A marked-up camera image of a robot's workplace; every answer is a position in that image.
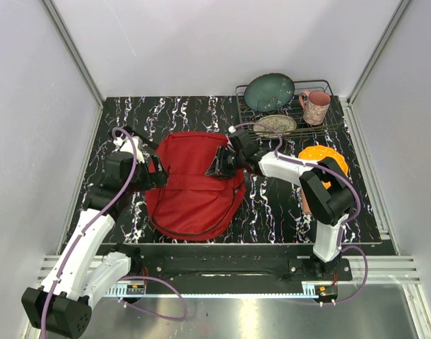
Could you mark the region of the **red student backpack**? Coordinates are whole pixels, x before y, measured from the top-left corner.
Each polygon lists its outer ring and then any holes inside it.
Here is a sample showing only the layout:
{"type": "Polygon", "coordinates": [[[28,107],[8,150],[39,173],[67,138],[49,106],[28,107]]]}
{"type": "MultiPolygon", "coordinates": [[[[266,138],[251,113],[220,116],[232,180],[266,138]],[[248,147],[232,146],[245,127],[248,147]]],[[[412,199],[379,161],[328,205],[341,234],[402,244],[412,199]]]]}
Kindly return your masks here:
{"type": "Polygon", "coordinates": [[[154,150],[169,175],[165,187],[145,193],[152,226],[167,237],[187,241],[206,241],[224,233],[244,199],[244,173],[239,169],[228,179],[206,173],[228,138],[198,131],[171,133],[159,144],[139,138],[154,150]]]}

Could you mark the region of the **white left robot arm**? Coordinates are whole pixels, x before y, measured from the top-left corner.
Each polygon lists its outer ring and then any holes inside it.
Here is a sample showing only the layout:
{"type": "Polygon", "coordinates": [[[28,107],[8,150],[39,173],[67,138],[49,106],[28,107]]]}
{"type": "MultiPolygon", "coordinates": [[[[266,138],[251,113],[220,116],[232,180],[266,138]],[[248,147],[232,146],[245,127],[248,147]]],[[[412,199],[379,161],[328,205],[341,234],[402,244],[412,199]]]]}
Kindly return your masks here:
{"type": "Polygon", "coordinates": [[[137,191],[163,188],[168,173],[157,155],[147,165],[140,153],[111,154],[106,170],[88,192],[78,224],[59,260],[37,288],[29,287],[21,303],[30,325],[42,333],[79,338],[96,304],[124,277],[141,274],[140,252],[118,244],[93,272],[88,269],[107,233],[137,191]]]}

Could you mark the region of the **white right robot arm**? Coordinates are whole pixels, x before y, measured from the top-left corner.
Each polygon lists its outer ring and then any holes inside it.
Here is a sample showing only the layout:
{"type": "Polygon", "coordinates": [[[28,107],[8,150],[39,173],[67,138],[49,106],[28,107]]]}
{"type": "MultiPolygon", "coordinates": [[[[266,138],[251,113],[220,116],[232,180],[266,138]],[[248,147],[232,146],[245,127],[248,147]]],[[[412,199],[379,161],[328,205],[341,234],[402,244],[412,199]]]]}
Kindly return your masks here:
{"type": "Polygon", "coordinates": [[[341,228],[360,212],[360,198],[339,164],[332,157],[301,160],[261,147],[244,129],[233,129],[219,146],[206,176],[231,179],[239,170],[298,185],[317,221],[310,262],[319,280],[333,275],[333,260],[341,253],[341,228]]]}

